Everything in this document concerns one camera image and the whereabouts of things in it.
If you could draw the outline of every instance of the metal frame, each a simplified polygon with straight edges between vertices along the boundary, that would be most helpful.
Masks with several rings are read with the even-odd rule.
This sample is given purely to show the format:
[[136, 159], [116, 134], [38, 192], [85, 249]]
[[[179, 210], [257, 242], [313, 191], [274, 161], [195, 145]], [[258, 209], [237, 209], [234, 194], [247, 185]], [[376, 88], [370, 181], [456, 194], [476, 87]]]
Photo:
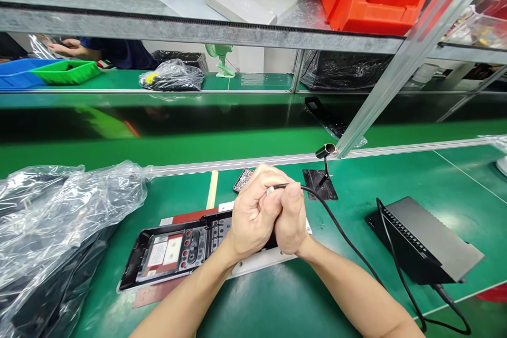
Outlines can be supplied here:
[[290, 26], [250, 25], [0, 3], [0, 30], [128, 40], [234, 44], [262, 48], [394, 54], [403, 39]]
[[[404, 95], [466, 95], [438, 121], [444, 121], [465, 105], [491, 81], [486, 80], [478, 89], [465, 91], [402, 91], [399, 90], [422, 63], [425, 57], [488, 63], [507, 63], [507, 51], [482, 49], [440, 43], [440, 37], [457, 19], [460, 11], [471, 0], [432, 0], [424, 14], [410, 31], [408, 38], [389, 36], [354, 35], [325, 29], [311, 29], [311, 23], [286, 26], [250, 25], [207, 20], [192, 20], [159, 14], [132, 14], [127, 10], [107, 8], [108, 11], [80, 10], [55, 6], [16, 4], [4, 0], [0, 3], [0, 29], [11, 32], [37, 32], [49, 34], [76, 34], [82, 36], [145, 39], [157, 41], [184, 41], [194, 43], [233, 43], [235, 45], [297, 49], [294, 77], [286, 90], [203, 90], [201, 93], [299, 93], [298, 85], [303, 71], [305, 50], [342, 52], [370, 52], [395, 54], [387, 70], [368, 95], [349, 128], [337, 144], [339, 157], [345, 157], [355, 142], [373, 124], [392, 98]], [[313, 9], [314, 0], [304, 0]], [[63, 90], [37, 89], [27, 93], [151, 93], [144, 89], [133, 90]], [[311, 94], [331, 95], [329, 92]], [[363, 92], [340, 92], [339, 95], [366, 95]]]
[[485, 90], [490, 84], [497, 81], [498, 78], [500, 78], [502, 75], [504, 75], [507, 72], [507, 65], [502, 67], [501, 69], [498, 69], [496, 73], [494, 73], [489, 78], [485, 79], [479, 87], [477, 87], [473, 93], [463, 99], [461, 99], [458, 103], [453, 105], [449, 111], [447, 111], [442, 117], [440, 117], [437, 120], [437, 123], [441, 123], [442, 121], [445, 121], [449, 116], [451, 116], [453, 113], [458, 111], [460, 108], [462, 108], [465, 104], [467, 104], [469, 101], [471, 101], [473, 98], [475, 98], [480, 92]]
[[472, 0], [431, 0], [336, 145], [347, 156]]
[[[485, 138], [475, 138], [467, 140], [455, 140], [450, 142], [410, 144], [410, 145], [399, 145], [399, 146], [370, 148], [370, 149], [354, 149], [350, 151], [347, 157], [344, 158], [359, 158], [359, 157], [383, 156], [399, 153], [424, 152], [424, 151], [434, 151], [436, 149], [460, 148], [486, 144], [489, 144], [489, 142]], [[328, 156], [327, 159], [335, 160], [337, 159], [337, 157]], [[182, 174], [206, 173], [212, 171], [245, 169], [255, 167], [261, 163], [269, 165], [289, 165], [317, 161], [320, 161], [320, 159], [318, 159], [317, 156], [315, 156], [315, 153], [307, 153], [288, 156], [258, 157], [258, 158], [246, 158], [228, 161], [214, 161], [196, 164], [154, 166], [150, 171], [150, 176], [163, 177]]]
[[303, 72], [303, 57], [305, 55], [305, 51], [302, 49], [298, 49], [296, 51], [296, 60], [294, 62], [294, 76], [292, 78], [292, 85], [290, 87], [290, 92], [296, 93], [298, 92], [299, 81], [301, 79], [301, 73]]

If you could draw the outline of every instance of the human hand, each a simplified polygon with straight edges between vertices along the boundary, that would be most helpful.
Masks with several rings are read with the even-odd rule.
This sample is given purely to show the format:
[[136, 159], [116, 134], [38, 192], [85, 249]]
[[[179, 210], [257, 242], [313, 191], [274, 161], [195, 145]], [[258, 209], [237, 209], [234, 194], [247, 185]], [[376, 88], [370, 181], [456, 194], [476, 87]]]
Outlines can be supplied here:
[[297, 254], [310, 235], [306, 231], [305, 196], [299, 182], [289, 183], [280, 198], [282, 211], [275, 223], [276, 242], [283, 253]]
[[81, 45], [81, 42], [76, 39], [66, 39], [62, 41], [66, 46], [60, 44], [47, 44], [48, 49], [53, 53], [63, 55], [65, 57], [77, 57], [78, 55], [85, 54], [86, 48]]
[[255, 254], [268, 241], [281, 211], [283, 191], [266, 195], [266, 190], [288, 182], [293, 180], [282, 171], [260, 164], [240, 191], [232, 210], [231, 229], [224, 240], [231, 246], [236, 262]]

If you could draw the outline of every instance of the black plastic bag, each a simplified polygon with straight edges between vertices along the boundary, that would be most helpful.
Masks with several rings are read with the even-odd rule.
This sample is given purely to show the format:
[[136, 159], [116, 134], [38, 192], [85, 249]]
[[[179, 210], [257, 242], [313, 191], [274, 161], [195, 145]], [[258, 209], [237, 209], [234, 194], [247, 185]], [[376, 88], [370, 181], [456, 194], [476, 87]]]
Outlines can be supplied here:
[[301, 82], [310, 91], [367, 91], [375, 86], [392, 57], [308, 50]]

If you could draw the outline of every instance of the electronic component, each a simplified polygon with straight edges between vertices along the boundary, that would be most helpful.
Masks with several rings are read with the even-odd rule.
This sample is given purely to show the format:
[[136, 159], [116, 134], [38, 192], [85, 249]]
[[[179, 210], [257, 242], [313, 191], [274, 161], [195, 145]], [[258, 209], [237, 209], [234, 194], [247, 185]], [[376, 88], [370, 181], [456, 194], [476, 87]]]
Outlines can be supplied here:
[[[484, 258], [411, 197], [382, 210], [401, 269], [416, 283], [457, 283]], [[386, 231], [375, 211], [365, 218], [391, 251]]]
[[241, 175], [239, 176], [234, 186], [232, 187], [232, 191], [238, 194], [241, 191], [241, 189], [243, 189], [243, 186], [245, 186], [247, 182], [250, 180], [250, 177], [252, 177], [253, 173], [254, 171], [252, 169], [245, 169], [243, 173], [241, 173]]

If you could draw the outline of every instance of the green fan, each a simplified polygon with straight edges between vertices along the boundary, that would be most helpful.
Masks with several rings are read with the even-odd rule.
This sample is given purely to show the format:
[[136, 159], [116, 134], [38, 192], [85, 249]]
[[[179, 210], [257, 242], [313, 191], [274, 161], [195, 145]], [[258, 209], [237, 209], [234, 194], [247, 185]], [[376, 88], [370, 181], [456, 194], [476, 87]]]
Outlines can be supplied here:
[[217, 77], [234, 78], [234, 70], [226, 66], [226, 54], [232, 51], [232, 46], [218, 44], [204, 44], [204, 46], [206, 46], [206, 51], [210, 56], [220, 59], [220, 63], [217, 63], [217, 67], [222, 71], [217, 73]]

